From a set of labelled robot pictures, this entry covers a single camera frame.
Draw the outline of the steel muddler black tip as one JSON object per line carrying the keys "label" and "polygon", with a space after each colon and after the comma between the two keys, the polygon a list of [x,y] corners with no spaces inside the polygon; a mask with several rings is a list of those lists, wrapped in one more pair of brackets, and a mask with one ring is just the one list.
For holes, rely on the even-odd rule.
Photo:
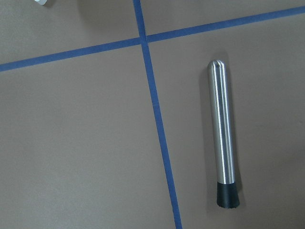
{"label": "steel muddler black tip", "polygon": [[208,64],[209,91],[217,174],[216,203],[225,209],[240,205],[235,182],[230,95],[226,65],[221,60]]}

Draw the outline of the white cup rack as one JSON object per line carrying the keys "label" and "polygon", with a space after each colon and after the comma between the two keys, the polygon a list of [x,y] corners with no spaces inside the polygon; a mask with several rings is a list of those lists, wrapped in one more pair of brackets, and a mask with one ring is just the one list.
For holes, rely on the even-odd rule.
{"label": "white cup rack", "polygon": [[36,3],[38,3],[39,5],[45,5],[47,3],[48,0],[34,0]]}

